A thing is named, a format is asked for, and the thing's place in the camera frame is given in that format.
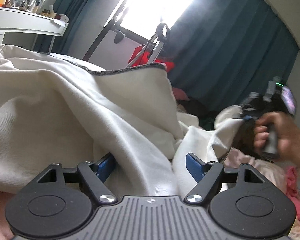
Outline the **person's right hand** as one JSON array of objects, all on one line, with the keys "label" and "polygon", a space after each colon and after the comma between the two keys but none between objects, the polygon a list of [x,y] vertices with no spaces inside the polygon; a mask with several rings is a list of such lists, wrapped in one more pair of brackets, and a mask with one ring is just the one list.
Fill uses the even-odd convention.
[{"label": "person's right hand", "polygon": [[271,124],[275,126],[277,133],[278,161],[289,161],[300,169],[300,129],[285,113],[266,113],[256,121],[255,150],[262,152],[269,137],[268,126]]}]

